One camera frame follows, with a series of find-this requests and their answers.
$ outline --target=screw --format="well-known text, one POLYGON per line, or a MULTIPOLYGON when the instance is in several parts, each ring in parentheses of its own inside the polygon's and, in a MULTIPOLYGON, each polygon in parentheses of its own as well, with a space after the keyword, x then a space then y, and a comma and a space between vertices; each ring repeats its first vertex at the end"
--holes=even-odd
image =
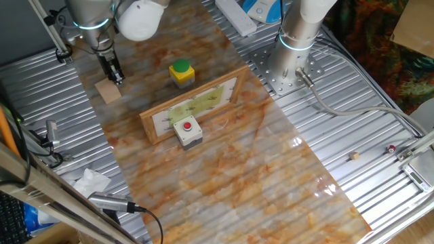
POLYGON ((394 153, 396 151, 396 148, 395 148, 395 146, 393 146, 393 145, 390 145, 388 148, 387 148, 387 152, 389 152, 389 153, 394 153))

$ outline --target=white tissue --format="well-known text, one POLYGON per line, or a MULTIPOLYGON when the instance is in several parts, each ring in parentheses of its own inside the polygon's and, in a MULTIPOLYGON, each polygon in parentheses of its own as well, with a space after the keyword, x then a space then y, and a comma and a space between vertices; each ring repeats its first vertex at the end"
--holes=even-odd
MULTIPOLYGON (((85 169, 83 176, 77 182, 67 181, 75 190, 80 192, 85 198, 92 193, 102 192, 110 183, 111 179, 90 169, 85 169)), ((59 220, 38 210, 39 224, 59 223, 59 220)))

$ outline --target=emergency stop button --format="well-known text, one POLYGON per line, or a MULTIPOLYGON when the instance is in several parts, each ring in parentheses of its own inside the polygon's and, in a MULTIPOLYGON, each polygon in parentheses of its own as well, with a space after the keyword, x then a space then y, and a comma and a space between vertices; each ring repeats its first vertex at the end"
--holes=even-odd
POLYGON ((191 131, 191 124, 189 122, 184 123, 184 131, 191 131))

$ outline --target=red button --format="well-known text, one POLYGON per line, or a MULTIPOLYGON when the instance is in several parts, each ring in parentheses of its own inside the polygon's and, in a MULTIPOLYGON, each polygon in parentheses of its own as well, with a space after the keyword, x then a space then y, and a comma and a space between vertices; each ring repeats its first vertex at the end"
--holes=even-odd
POLYGON ((189 130, 189 129, 191 129, 191 124, 190 124, 189 122, 184 123, 184 129, 185 129, 185 130, 189 130))

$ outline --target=marble-patterned sheet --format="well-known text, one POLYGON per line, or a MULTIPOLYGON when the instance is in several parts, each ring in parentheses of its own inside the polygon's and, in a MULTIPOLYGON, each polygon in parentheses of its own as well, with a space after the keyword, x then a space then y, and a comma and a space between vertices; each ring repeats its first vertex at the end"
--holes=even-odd
MULTIPOLYGON (((177 58, 191 61, 196 85, 245 65, 200 1, 172 1, 152 39, 119 35, 116 50, 127 79, 110 104, 94 87, 105 78, 96 57, 75 49, 73 58, 131 194, 159 217, 164 243, 356 243, 370 230, 253 73, 235 108, 201 123, 202 144, 184 152, 177 137, 149 143, 139 113, 182 93, 167 71, 177 58)), ((159 243, 154 219, 143 220, 159 243)))
POLYGON ((184 152, 176 137, 150 145, 136 116, 103 125, 165 243, 356 243, 370 230, 253 73, 238 106, 201 127, 184 152))

